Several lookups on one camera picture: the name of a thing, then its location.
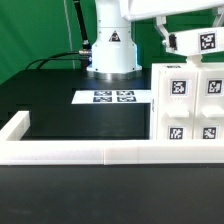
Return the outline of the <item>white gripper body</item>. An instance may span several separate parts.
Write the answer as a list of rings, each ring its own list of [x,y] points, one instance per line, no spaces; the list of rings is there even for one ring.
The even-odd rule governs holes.
[[[224,5],[224,0],[119,0],[121,16],[137,21],[200,11]]]

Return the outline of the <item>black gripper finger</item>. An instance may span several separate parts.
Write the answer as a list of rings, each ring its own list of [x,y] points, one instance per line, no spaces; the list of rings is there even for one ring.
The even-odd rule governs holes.
[[[167,31],[165,24],[165,16],[158,16],[155,18],[155,28],[162,37],[162,44],[167,50],[174,51],[177,49],[176,36]]]
[[[213,27],[221,27],[224,24],[224,7],[218,7],[215,11]]]

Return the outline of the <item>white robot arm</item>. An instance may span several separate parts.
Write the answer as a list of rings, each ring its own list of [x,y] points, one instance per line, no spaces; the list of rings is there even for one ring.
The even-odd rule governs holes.
[[[92,45],[89,74],[101,78],[129,78],[142,67],[137,63],[137,45],[131,38],[131,23],[156,20],[168,53],[192,61],[204,54],[224,51],[224,0],[95,0],[97,39]],[[170,33],[164,27],[170,15],[215,8],[213,26]]]

